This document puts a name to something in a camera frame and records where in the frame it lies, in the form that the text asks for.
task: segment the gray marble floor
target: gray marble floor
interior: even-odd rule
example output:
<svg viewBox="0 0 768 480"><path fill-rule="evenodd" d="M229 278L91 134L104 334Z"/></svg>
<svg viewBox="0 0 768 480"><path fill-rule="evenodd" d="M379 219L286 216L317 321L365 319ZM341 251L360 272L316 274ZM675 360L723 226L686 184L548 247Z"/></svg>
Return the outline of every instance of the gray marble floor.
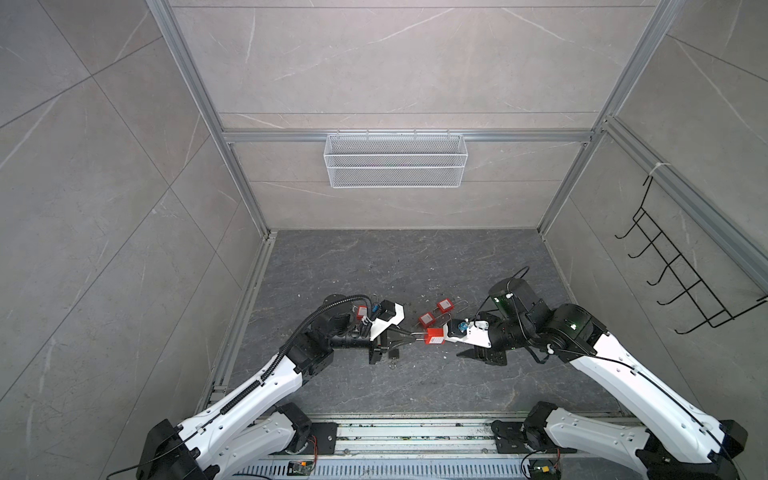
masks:
<svg viewBox="0 0 768 480"><path fill-rule="evenodd" d="M230 381L253 375L331 293L376 293L402 303L406 328L445 297L474 313L488 288L524 265L549 306L567 301L534 230L283 230ZM617 401L581 372L510 352L506 367L460 359L465 346L414 343L398 360L368 365L362 350L337 350L331 366L288 399L305 412L526 411L537 401L575 412L613 412Z"/></svg>

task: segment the black mounting plate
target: black mounting plate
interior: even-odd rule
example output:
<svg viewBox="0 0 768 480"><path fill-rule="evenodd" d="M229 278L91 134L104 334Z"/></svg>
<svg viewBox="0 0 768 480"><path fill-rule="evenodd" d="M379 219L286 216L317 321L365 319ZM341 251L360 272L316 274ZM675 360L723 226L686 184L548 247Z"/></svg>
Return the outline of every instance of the black mounting plate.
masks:
<svg viewBox="0 0 768 480"><path fill-rule="evenodd" d="M314 423L310 427L310 437L312 435L317 439L317 455L333 455L336 451L336 431L339 429L338 423L325 422ZM307 442L304 448L299 452L301 455L311 455L313 453L312 442ZM272 455L292 455L285 450L273 453Z"/></svg>
<svg viewBox="0 0 768 480"><path fill-rule="evenodd" d="M520 428L523 422L502 422L496 420L491 424L497 453L531 453L525 446L525 437ZM576 453L575 449L560 449L560 453Z"/></svg>

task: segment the perforated metal cover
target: perforated metal cover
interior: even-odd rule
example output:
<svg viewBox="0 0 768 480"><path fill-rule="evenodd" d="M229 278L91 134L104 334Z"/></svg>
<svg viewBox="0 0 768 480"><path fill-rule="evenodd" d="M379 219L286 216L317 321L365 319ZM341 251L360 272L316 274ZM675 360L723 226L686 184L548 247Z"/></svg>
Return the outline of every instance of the perforated metal cover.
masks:
<svg viewBox="0 0 768 480"><path fill-rule="evenodd" d="M333 134L325 157L331 187L458 187L467 161L460 134Z"/></svg>
<svg viewBox="0 0 768 480"><path fill-rule="evenodd" d="M287 474L289 460L259 460L244 468L241 473L263 475L273 480L296 478ZM309 478L317 480L347 480L352 478L371 480L403 478L524 478L519 458L431 458L431 459L367 459L342 460L322 458Z"/></svg>

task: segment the red padlock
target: red padlock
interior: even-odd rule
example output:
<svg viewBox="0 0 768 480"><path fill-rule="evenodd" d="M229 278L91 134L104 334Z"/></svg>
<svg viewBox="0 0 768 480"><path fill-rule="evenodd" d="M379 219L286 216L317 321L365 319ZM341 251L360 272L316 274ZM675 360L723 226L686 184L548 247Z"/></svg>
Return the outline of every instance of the red padlock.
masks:
<svg viewBox="0 0 768 480"><path fill-rule="evenodd" d="M426 329L428 329L430 326L432 326L436 321L436 318L434 315L432 315L431 312L427 312L424 315L419 317L419 323L422 324L422 326Z"/></svg>
<svg viewBox="0 0 768 480"><path fill-rule="evenodd" d="M445 342L445 334L442 329L427 329L427 333L424 336L425 344L439 345Z"/></svg>
<svg viewBox="0 0 768 480"><path fill-rule="evenodd" d="M368 315L368 307L365 305L355 306L355 318L358 321L362 320L364 316Z"/></svg>
<svg viewBox="0 0 768 480"><path fill-rule="evenodd" d="M440 310L440 313L448 313L451 310L453 310L453 302L451 300L448 300L447 298L444 300L440 300L437 302L437 310Z"/></svg>

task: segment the black cable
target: black cable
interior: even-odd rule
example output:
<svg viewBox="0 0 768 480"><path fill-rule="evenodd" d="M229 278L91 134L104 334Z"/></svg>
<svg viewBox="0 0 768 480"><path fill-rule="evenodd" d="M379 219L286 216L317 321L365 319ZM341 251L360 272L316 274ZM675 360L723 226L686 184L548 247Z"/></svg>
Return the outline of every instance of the black cable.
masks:
<svg viewBox="0 0 768 480"><path fill-rule="evenodd" d="M640 371L637 371L637 370L636 370L636 369L635 369L633 366L631 366L631 365L628 365L627 363L621 362L621 361L619 361L619 360L614 360L614 359L607 359L607 358L605 358L604 356L597 356L597 355L592 355L592 354L590 354L590 353L572 352L571 350L563 350L563 349L556 349L556 348L553 348L553 350L555 350L555 351L557 351L557 352L563 352L563 353L571 353L571 354L574 354L574 355L579 355L579 356L589 356L589 357L592 357L593 359L598 359L598 360L606 360L606 361L608 361L608 362L618 363L619 365L623 365L623 366L625 366L625 367L629 368L629 370L631 370L631 371L633 371L633 372L637 373L639 376L641 376L641 377L643 377L644 379L646 379L648 382L650 382L650 384L651 384L651 385L655 386L655 387L656 387L657 389L659 389L659 390L660 390L660 391L661 391L661 392L662 392L664 395L666 395L667 397L669 397L669 399L670 399L670 400L672 400L673 402L675 402L675 405L677 405L678 407L680 407L680 409L681 409L681 410L683 410L684 412L686 412L686 413L688 414L688 416L689 416L689 417L691 417L691 419L692 419L694 422L696 422L697 424L699 424L699 427L701 427L702 429L704 429L704 431L705 431L705 432L707 432L707 434L708 434L710 437L712 437L712 440L714 440L714 441L715 441L715 443L717 443L717 444L719 445L719 447L720 447L720 451L721 451L721 452L724 454L724 456L725 456L725 458L728 460L728 462L730 462L730 463L731 463L731 465L733 465L733 467L734 467L734 468L737 470L737 472L736 472L736 478L737 478L737 480L739 480L739 479L741 478L741 475L739 474L739 470L740 470L740 468L739 468L739 467L736 465L736 463L733 461L733 457L731 457L731 456L730 456L730 453L728 453L728 451L725 449L725 447L723 447L723 444L722 444L722 443L720 443L720 441L719 441L719 440L717 440L717 439L715 438L715 435L712 435L712 432L710 432L710 430L709 430L709 429L708 429L706 426L704 426L704 424L703 424L703 423L702 423L702 422L701 422L701 421L700 421L698 418L696 418L696 416L695 416L693 413L689 412L689 411L688 411L688 409L686 409L684 406L682 406L682 404L680 404L680 402L678 402L678 401L677 401L677 399L675 399L675 398L674 398L672 395L670 395L670 393L669 393L667 390L665 390L665 389L662 389L662 388L661 388L661 386L659 386L659 384L658 384L658 383L656 383L656 382L654 382L653 380L651 380L650 378L648 378L648 376L647 376L647 375L645 375L644 373L642 373L642 372L640 372Z"/></svg>
<svg viewBox="0 0 768 480"><path fill-rule="evenodd" d="M485 300L483 300L483 301L482 301L482 303L481 303L481 304L480 304L480 306L478 307L478 311L477 311L477 312L475 312L475 316L473 316L473 317L472 317L472 319L473 319L473 320L477 319L478 315L480 315L480 310L482 310L482 306L483 306L483 305L485 305L485 302L487 302L487 301L488 301L488 299L490 299L490 298L491 298L491 296L490 296L490 295L488 295L488 296L485 298Z"/></svg>
<svg viewBox="0 0 768 480"><path fill-rule="evenodd" d="M272 480L269 477L265 477L264 475L256 475L255 473L233 473L230 475L230 477L254 477L254 478L264 478L264 480Z"/></svg>
<svg viewBox="0 0 768 480"><path fill-rule="evenodd" d="M506 289L506 290L507 290L507 292L509 292L509 283L510 283L512 280L516 279L516 278L522 278L522 277L524 277L524 276L525 276L525 274L526 274L526 273L528 273L528 271L529 271L530 269L531 269L531 267L529 267L528 265L526 265L526 266L522 267L520 270L518 270L518 271L514 272L514 273L512 274L512 276L510 277L510 279L507 281L507 289Z"/></svg>
<svg viewBox="0 0 768 480"><path fill-rule="evenodd" d="M185 438L185 439L184 439L184 440L183 440L183 441L182 441L182 442L181 442L179 445L176 445L176 446L174 446L172 449L168 450L167 452L165 452L165 453L161 453L160 455L156 456L155 458L153 458L153 459L151 459L151 460L149 460L149 461L147 461L147 462L144 462L144 463L139 463L139 464L137 464L137 465L133 465L133 466L131 466L131 467L128 467L128 468L123 468L122 470L117 470L116 472L112 472L111 474L107 475L107 478L105 478L104 480L109 480L109 478L110 478L112 475L117 475L118 473L127 472L128 470L133 470L134 468L140 468L140 467L143 467L143 466L145 466L145 465L149 465L149 464L151 464L152 462L154 462L155 460L159 460L160 458L163 458L165 455L168 455L168 454L169 454L169 453L171 453L173 450L175 450L175 449L178 449L178 448L179 448L179 447L181 447L183 444L187 443L187 440L191 439L191 438L192 438L192 437L194 437L195 435L197 435L197 430L195 430L195 432L194 432L192 435L190 435L190 436L186 437L186 438ZM161 445L162 445L163 443L167 442L168 440L172 439L172 438L173 438L173 435L171 435L171 436L170 436L170 437L168 437L167 439L163 440L163 441L161 442Z"/></svg>
<svg viewBox="0 0 768 480"><path fill-rule="evenodd" d="M548 353L548 354L547 354L547 356L546 356L546 357L544 357L543 359L539 359L539 358L536 356L536 353L533 351L533 349L532 349L530 346L527 346L527 345L526 345L524 348L525 348L525 349L528 351L528 353L530 353L530 354L531 354L531 356L533 357L533 359L534 359L534 360L536 360L536 363L538 363L539 365L544 365L544 364L547 362L547 360L549 360L549 353Z"/></svg>
<svg viewBox="0 0 768 480"><path fill-rule="evenodd" d="M288 337L288 340L286 340L286 342L277 350L277 355L275 356L275 360L273 360L270 366L268 366L264 371L264 373L261 374L261 377L251 382L251 384L249 384L245 389L243 389L240 393L238 393L237 396L235 396L224 407L222 407L220 410L220 414L225 415L232 408L234 408L235 405L237 405L245 397L247 397L253 390L263 385L263 382L266 379L268 379L270 375L274 373L277 366L280 364L280 362L283 361L283 358L285 357L285 355L289 352L289 350L291 350L291 348L293 347L293 343L296 342L296 339L299 338L299 335L308 326L310 326L310 324L314 322L315 319L318 316L320 316L320 314L325 313L336 306L342 305L343 303L355 302L357 300L365 300L367 307L370 307L371 305L371 299L367 295L352 295L352 296L345 296L344 298L336 300L335 302L325 303L317 307L317 310L315 310L307 318L305 318L304 321L302 321L299 324L299 326L293 331L293 333L291 333L291 335Z"/></svg>
<svg viewBox="0 0 768 480"><path fill-rule="evenodd" d="M525 468L523 468L523 464L525 463L525 460L526 460L526 459L528 459L528 457L530 457L531 455L533 455L533 454L535 454L535 453L546 453L546 451L547 451L547 450L552 450L552 449L559 449L559 448L560 448L560 447L549 447L548 449L539 449L539 450L534 450L534 451L533 451L533 452L531 452L531 453L528 453L528 454L527 454L525 457L523 457L523 459L520 461L520 469L523 471L523 475L525 475L525 477L526 477L526 478L530 478L530 477L531 477L531 476L530 476L528 473L526 473L526 472L525 472Z"/></svg>

